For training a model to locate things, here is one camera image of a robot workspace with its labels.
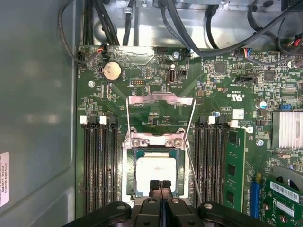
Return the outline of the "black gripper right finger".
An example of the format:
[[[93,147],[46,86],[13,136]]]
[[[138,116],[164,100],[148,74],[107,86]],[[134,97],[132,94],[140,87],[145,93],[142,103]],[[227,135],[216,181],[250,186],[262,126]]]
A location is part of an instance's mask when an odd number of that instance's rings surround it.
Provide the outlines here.
[[[205,201],[197,208],[182,198],[172,197],[171,182],[161,181],[168,227],[268,227],[269,224],[252,218],[219,203]]]

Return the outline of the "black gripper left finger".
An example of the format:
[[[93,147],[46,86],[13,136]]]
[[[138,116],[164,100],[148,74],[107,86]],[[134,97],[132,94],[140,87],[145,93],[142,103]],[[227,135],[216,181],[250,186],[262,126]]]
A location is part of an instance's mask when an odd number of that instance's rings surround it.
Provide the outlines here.
[[[112,202],[81,218],[65,224],[65,227],[159,227],[161,200],[157,190],[160,181],[150,181],[150,197],[131,207],[122,201]]]

